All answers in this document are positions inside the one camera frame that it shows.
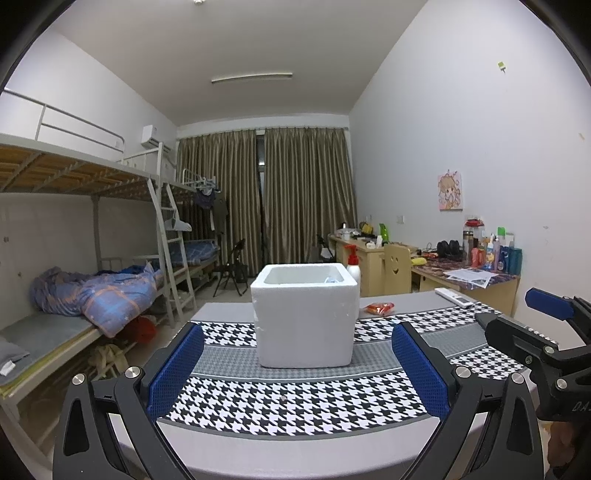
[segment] black clamp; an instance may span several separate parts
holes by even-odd
[[[571,421],[579,435],[574,459],[554,474],[561,480],[588,478],[591,470],[591,304],[536,288],[525,296],[530,308],[567,322],[585,346],[560,351],[554,342],[494,314],[477,314],[489,345],[531,370],[538,387],[540,420]]]
[[[404,480],[443,479],[477,413],[487,413],[478,445],[461,477],[469,480],[543,477],[543,453],[530,391],[515,372],[505,381],[480,378],[429,347],[410,323],[394,327],[392,349],[427,412],[441,420]]]
[[[201,327],[188,323],[143,369],[92,382],[76,375],[57,430],[53,479],[133,480],[109,418],[118,414],[150,478],[193,480],[156,419],[171,410],[203,347]]]

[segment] blue bedsheet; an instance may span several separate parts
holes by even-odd
[[[188,240],[184,242],[184,245],[187,252],[187,264],[190,267],[201,265],[202,262],[215,256],[219,250],[214,240]],[[173,263],[173,267],[183,266],[181,246],[176,242],[170,244],[170,261]],[[154,260],[153,263],[155,268],[159,268],[158,260]]]
[[[163,276],[148,264],[138,275],[68,273],[58,267],[31,283],[31,303],[38,310],[70,317],[83,314],[108,338],[150,307]]]

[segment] wooden desk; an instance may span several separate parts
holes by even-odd
[[[450,288],[486,303],[506,315],[514,314],[515,296],[519,287],[518,276],[498,274],[491,278],[487,288],[480,288],[465,282],[447,279],[444,272],[458,268],[463,268],[460,262],[435,260],[429,261],[427,265],[412,267],[411,271],[420,276],[420,291],[430,291],[440,287]]]
[[[342,238],[329,235],[329,247],[334,250],[336,261],[347,266],[349,258],[345,245],[355,245],[359,257],[359,269],[361,270],[361,296],[379,297],[384,295],[384,249],[367,248],[366,242],[361,240],[343,240]],[[411,250],[416,247],[407,245]]]

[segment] white foam box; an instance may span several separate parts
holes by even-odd
[[[325,283],[327,278],[336,282]],[[349,365],[359,287],[343,265],[267,265],[251,290],[263,367]]]

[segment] ceiling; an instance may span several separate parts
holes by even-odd
[[[57,30],[176,125],[347,114],[426,0],[77,0]],[[293,72],[291,80],[211,84]]]

